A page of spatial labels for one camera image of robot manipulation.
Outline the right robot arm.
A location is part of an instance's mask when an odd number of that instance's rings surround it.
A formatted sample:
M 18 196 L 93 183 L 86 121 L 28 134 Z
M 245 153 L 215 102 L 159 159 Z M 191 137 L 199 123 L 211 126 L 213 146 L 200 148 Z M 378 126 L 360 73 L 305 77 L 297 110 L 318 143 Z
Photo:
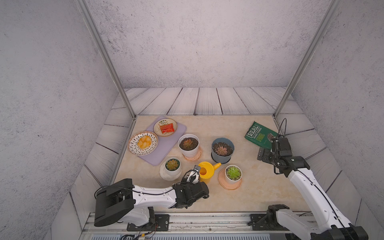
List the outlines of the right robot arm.
M 268 135 L 270 149 L 260 148 L 258 160 L 274 166 L 276 175 L 283 174 L 299 190 L 316 220 L 312 224 L 286 205 L 270 205 L 266 215 L 254 226 L 273 231 L 289 230 L 301 240 L 367 240 L 367 232 L 354 226 L 319 186 L 310 165 L 294 156 L 289 140 L 282 135 Z

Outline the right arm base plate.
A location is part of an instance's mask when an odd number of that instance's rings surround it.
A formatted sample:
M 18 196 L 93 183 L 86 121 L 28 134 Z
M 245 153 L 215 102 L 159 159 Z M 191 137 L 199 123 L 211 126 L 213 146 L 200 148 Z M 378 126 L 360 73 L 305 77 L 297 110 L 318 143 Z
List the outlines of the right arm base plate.
M 281 226 L 276 219 L 275 215 L 266 214 L 251 214 L 251 221 L 248 226 L 252 227 L 253 231 L 287 231 L 285 227 Z

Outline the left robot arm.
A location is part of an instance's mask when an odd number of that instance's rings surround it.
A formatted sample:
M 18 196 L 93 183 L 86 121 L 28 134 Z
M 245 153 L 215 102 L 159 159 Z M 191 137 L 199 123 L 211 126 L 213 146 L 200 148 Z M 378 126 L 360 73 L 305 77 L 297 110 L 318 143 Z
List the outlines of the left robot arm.
M 155 224 L 154 207 L 183 209 L 209 197 L 209 188 L 200 181 L 200 167 L 186 172 L 181 182 L 168 188 L 144 188 L 123 179 L 95 191 L 95 227 L 127 222 L 140 228 Z

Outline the yellow watering can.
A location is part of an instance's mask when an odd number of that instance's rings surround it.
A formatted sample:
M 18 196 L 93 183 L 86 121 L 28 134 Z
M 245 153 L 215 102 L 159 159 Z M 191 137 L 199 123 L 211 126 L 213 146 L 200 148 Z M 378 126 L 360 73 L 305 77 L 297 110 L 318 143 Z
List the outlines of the yellow watering can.
M 217 163 L 212 165 L 209 162 L 201 162 L 198 164 L 200 169 L 200 181 L 208 184 L 211 178 L 214 176 L 215 170 L 217 170 L 222 164 Z

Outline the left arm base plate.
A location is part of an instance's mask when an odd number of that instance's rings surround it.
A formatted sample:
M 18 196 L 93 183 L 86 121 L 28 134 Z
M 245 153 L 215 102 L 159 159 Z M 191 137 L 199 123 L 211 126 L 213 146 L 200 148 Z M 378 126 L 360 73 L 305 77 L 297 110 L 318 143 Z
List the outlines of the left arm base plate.
M 170 215 L 155 214 L 150 215 L 149 222 L 141 227 L 134 224 L 128 224 L 128 232 L 167 232 L 169 230 Z

